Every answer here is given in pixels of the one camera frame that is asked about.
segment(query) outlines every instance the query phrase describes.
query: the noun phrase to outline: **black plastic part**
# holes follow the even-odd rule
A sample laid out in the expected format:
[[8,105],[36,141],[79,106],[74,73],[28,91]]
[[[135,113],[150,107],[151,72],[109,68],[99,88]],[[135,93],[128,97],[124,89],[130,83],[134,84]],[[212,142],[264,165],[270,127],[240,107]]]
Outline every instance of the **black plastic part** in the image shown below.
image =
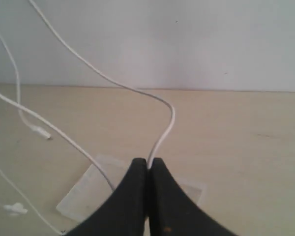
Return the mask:
[[185,195],[162,159],[154,159],[148,180],[152,236],[235,236]]
[[147,163],[135,158],[110,198],[68,236],[142,236]]

